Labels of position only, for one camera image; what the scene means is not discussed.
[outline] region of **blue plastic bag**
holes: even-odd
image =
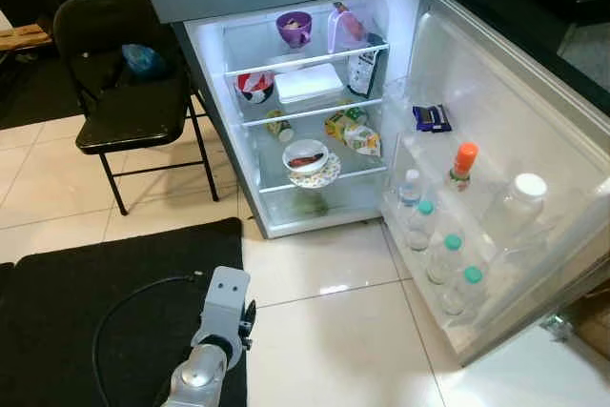
[[[152,48],[144,45],[123,45],[123,57],[130,70],[144,80],[154,80],[165,76],[168,66],[161,55]]]

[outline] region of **white jar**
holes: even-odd
[[[521,173],[496,196],[481,225],[498,247],[511,240],[532,224],[544,207],[546,182],[534,173]]]

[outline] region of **orange bottle cap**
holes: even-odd
[[[460,174],[466,174],[473,167],[475,159],[477,159],[478,146],[476,143],[462,143],[457,150],[456,160],[454,162],[454,171]]]

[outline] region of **orange bottle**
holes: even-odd
[[[447,182],[452,188],[464,191],[470,184],[470,170],[477,159],[478,146],[476,143],[462,143],[457,150],[454,167],[448,173]]]

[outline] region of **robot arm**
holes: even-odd
[[[193,336],[189,359],[175,368],[172,387],[163,407],[217,407],[222,381],[250,350],[254,302],[244,311],[250,276],[229,267],[217,267],[208,288],[201,326]]]

